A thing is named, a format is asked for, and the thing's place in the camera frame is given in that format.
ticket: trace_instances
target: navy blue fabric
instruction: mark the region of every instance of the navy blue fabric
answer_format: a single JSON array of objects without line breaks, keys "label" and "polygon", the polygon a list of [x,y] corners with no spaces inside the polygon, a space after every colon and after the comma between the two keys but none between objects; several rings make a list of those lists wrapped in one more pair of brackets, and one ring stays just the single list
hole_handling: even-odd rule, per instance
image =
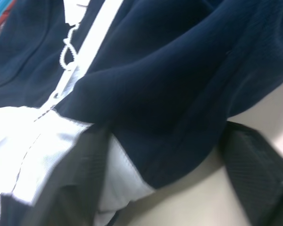
[{"label": "navy blue fabric", "polygon": [[0,196],[0,205],[0,226],[21,226],[25,214],[31,208],[9,195]]},{"label": "navy blue fabric", "polygon": [[[79,49],[103,0],[92,0]],[[39,107],[63,70],[62,0],[21,0],[0,36],[0,107]],[[160,188],[197,167],[226,119],[283,83],[283,0],[124,0],[88,73],[57,107],[113,132]]]}]

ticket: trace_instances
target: garment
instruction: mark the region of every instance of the garment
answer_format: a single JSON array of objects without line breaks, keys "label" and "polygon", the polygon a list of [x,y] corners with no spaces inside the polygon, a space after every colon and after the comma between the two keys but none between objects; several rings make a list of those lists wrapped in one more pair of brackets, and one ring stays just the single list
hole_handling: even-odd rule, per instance
[{"label": "garment", "polygon": [[4,22],[6,21],[11,9],[13,8],[14,4],[15,4],[16,0],[13,0],[10,5],[6,8],[6,10],[3,12],[2,16],[0,17],[0,26],[2,26],[4,24]]},{"label": "garment", "polygon": [[[102,4],[90,2],[72,38],[76,50]],[[14,5],[0,36],[0,110],[13,112],[6,113],[11,123],[16,115],[23,117],[19,126],[28,122],[55,90],[69,29],[62,0]],[[113,122],[99,206],[106,216],[95,222],[101,226],[129,201],[196,168],[228,117],[282,83],[283,0],[124,0],[88,72],[42,128],[54,149],[70,121],[79,127]],[[6,106],[15,108],[1,109]],[[38,133],[27,127],[20,137],[31,129]]]}]

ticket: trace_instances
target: white fabric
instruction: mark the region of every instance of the white fabric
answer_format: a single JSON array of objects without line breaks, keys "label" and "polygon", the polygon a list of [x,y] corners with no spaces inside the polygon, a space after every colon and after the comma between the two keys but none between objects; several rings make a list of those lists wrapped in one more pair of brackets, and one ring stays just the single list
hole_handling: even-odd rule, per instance
[{"label": "white fabric", "polygon": [[112,137],[104,188],[94,226],[107,225],[116,210],[124,208],[131,201],[146,197],[154,191],[144,182],[118,140]]},{"label": "white fabric", "polygon": [[[10,194],[20,202],[33,205],[53,167],[91,126],[60,117],[53,107],[86,74],[122,2],[105,0],[72,64],[73,69],[63,73],[56,90],[41,109],[0,108],[0,194]],[[95,225],[105,226],[116,210],[153,192],[116,138],[112,138]]]},{"label": "white fabric", "polygon": [[90,0],[64,0],[65,23],[73,26],[83,19]]}]

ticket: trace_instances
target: beige surface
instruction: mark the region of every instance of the beige surface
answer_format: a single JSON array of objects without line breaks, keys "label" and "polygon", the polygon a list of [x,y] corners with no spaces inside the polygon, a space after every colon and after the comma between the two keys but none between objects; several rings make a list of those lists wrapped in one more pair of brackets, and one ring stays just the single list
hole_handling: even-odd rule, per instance
[{"label": "beige surface", "polygon": [[[283,156],[283,85],[231,121],[260,130]],[[131,204],[117,226],[248,226],[218,153],[192,173]]]}]

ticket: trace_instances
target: black mesh fabric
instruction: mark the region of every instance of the black mesh fabric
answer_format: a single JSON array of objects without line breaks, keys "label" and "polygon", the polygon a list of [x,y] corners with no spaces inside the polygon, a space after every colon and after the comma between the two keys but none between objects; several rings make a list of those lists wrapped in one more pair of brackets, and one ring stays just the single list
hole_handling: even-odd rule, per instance
[{"label": "black mesh fabric", "polygon": [[83,133],[53,170],[22,226],[92,226],[106,167],[109,132]]},{"label": "black mesh fabric", "polygon": [[231,122],[220,150],[251,224],[283,226],[283,158],[257,131]]}]

